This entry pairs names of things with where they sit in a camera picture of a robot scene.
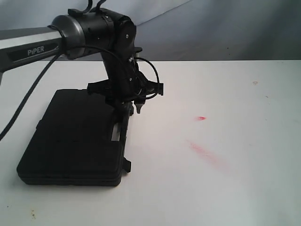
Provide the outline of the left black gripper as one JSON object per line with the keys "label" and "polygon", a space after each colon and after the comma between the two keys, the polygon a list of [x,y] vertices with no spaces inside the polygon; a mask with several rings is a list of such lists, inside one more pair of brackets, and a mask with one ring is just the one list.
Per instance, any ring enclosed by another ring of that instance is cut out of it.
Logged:
{"label": "left black gripper", "polygon": [[[109,50],[87,45],[89,50],[97,50],[101,53],[103,64],[108,79],[89,83],[89,94],[100,94],[107,99],[115,101],[116,113],[119,117],[130,115],[130,104],[134,102],[136,112],[141,113],[145,101],[157,95],[164,94],[164,85],[159,82],[159,76],[154,65],[137,54],[142,51],[141,47],[130,45],[128,47],[116,47]],[[138,60],[148,63],[154,70],[156,82],[150,81],[139,70]]]}

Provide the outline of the left silver black robot arm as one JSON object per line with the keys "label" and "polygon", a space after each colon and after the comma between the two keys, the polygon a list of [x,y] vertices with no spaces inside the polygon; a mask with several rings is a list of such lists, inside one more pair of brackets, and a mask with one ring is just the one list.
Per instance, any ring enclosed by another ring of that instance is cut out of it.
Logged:
{"label": "left silver black robot arm", "polygon": [[70,11],[47,27],[1,31],[0,71],[48,57],[75,60],[100,53],[108,78],[88,84],[88,93],[104,96],[117,108],[133,102],[140,110],[146,100],[163,94],[163,84],[149,81],[139,70],[142,49],[135,46],[135,37],[136,26],[126,15],[105,8]]}

